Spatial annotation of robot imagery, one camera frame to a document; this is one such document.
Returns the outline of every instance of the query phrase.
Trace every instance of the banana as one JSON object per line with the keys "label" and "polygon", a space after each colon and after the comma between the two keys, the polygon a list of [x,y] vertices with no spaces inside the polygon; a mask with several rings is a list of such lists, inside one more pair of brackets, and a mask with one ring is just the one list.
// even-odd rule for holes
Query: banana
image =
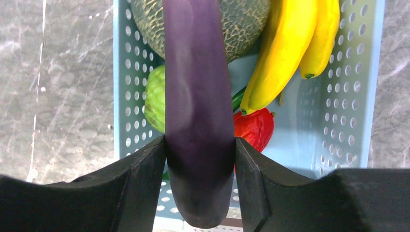
{"label": "banana", "polygon": [[327,66],[339,28],[339,0],[317,0],[321,3],[312,41],[303,55],[299,70],[303,79],[319,76]]}
{"label": "banana", "polygon": [[265,108],[285,88],[316,27],[317,0],[272,0],[261,53],[240,105],[243,115]]}

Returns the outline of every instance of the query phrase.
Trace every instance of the red bell pepper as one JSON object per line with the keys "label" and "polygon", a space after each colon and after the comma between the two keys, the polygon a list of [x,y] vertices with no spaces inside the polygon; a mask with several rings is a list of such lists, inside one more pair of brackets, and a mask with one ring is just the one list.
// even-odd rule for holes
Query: red bell pepper
{"label": "red bell pepper", "polygon": [[275,113],[264,108],[255,113],[243,116],[241,112],[234,114],[235,137],[241,137],[256,150],[262,152],[268,145],[275,127]]}

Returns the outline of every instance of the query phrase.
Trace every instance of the light blue basket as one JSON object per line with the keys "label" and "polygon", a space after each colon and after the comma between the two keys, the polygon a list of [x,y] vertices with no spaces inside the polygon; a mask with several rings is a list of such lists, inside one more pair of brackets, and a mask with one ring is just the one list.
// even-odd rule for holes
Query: light blue basket
{"label": "light blue basket", "polygon": [[[335,168],[366,168],[379,65],[384,0],[340,0],[341,22],[324,73],[302,80],[298,73],[286,87],[285,105],[276,113],[267,157],[311,178]],[[250,79],[257,54],[229,64],[232,94]],[[123,158],[159,136],[145,120],[149,72],[163,60],[138,31],[130,1],[114,0],[114,135],[115,156]],[[169,183],[160,192],[156,220],[181,230]],[[232,207],[238,207],[234,182]]]}

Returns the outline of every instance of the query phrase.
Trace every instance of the eggplant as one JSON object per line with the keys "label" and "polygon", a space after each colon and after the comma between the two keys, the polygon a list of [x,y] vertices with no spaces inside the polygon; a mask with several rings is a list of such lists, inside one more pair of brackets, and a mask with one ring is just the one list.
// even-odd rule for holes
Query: eggplant
{"label": "eggplant", "polygon": [[165,141],[172,193],[191,226],[226,218],[234,122],[218,0],[165,0]]}

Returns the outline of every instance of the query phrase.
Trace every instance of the gray marble surface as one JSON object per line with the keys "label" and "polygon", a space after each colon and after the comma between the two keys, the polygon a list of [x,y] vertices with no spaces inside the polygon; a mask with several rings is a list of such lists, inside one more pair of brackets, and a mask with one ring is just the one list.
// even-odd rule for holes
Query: gray marble surface
{"label": "gray marble surface", "polygon": [[[47,184],[112,163],[112,0],[1,3],[0,173]],[[408,11],[386,1],[370,168],[410,167]]]}

